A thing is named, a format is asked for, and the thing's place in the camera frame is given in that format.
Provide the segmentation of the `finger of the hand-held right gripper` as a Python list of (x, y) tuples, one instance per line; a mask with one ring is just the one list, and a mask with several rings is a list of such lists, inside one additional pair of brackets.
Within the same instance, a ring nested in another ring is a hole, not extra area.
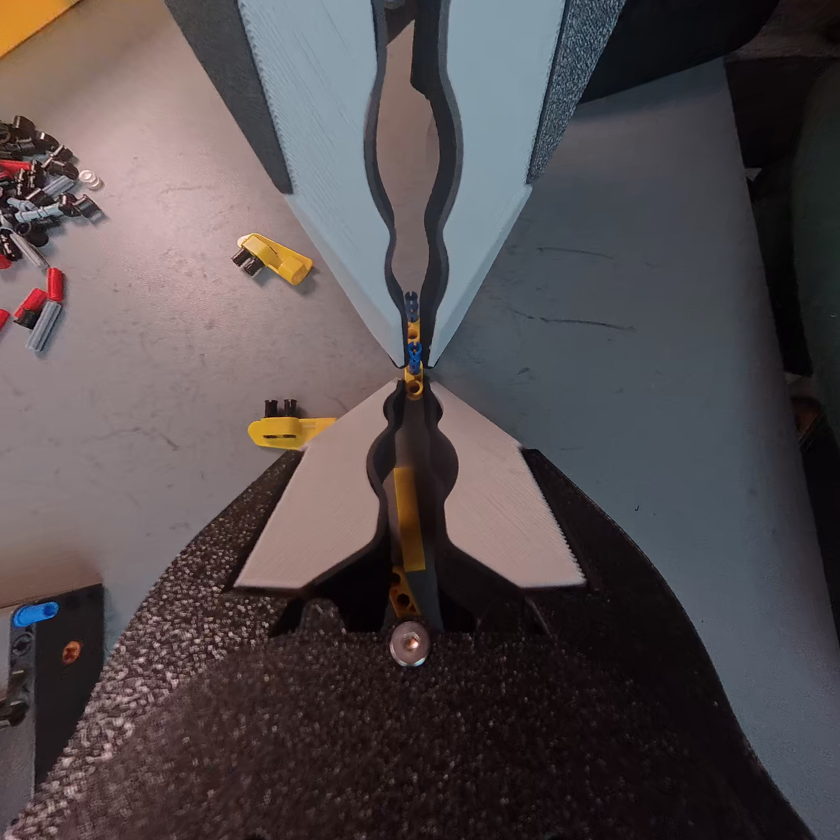
[(376, 159), (384, 2), (245, 1), (239, 14), (290, 177), (287, 203), (399, 368), (406, 315)]
[(413, 84), (438, 165), (425, 214), (423, 362), (455, 335), (530, 196), (532, 149), (564, 19), (560, 1), (419, 2)]

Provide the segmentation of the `black and yellow lego assembly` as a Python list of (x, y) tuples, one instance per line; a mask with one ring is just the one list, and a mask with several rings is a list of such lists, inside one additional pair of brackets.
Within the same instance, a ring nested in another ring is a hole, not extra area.
[(2, 792), (33, 790), (76, 730), (102, 671), (104, 590), (2, 608)]

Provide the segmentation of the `yellow curved lego panel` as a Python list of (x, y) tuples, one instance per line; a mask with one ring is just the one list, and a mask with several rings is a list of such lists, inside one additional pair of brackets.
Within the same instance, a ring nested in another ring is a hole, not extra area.
[(262, 261), (263, 269), (271, 270), (292, 286), (299, 285), (313, 268), (309, 257), (261, 234), (253, 233), (239, 238), (237, 247), (237, 251), (240, 248), (247, 249), (253, 257)]
[(299, 450), (336, 421), (335, 417), (266, 416), (248, 426), (248, 435), (262, 448)]

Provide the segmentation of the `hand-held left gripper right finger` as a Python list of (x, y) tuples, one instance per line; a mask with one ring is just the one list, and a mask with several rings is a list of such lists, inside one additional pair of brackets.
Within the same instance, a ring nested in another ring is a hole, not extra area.
[(524, 591), (583, 585), (585, 575), (519, 441), (448, 388), (428, 387), (448, 541)]

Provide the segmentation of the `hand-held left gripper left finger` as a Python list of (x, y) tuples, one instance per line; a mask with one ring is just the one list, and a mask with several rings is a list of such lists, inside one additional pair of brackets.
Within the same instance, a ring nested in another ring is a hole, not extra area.
[(380, 544), (403, 415), (393, 380), (305, 445), (234, 588), (304, 592)]

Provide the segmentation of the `pile of small lego connectors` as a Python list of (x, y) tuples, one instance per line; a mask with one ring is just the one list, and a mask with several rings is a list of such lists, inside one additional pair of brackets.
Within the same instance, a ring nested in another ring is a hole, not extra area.
[(81, 170), (71, 148), (23, 114), (1, 121), (1, 269), (28, 264), (41, 275), (1, 324), (27, 332), (26, 348), (42, 355), (64, 315), (67, 276), (47, 254), (52, 238), (76, 222), (96, 223), (104, 213), (90, 193), (101, 178)]

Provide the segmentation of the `yellow plastic bin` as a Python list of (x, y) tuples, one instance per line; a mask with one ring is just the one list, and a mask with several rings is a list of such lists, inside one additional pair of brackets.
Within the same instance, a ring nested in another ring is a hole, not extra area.
[(1, 1), (1, 57), (51, 24), (79, 1)]

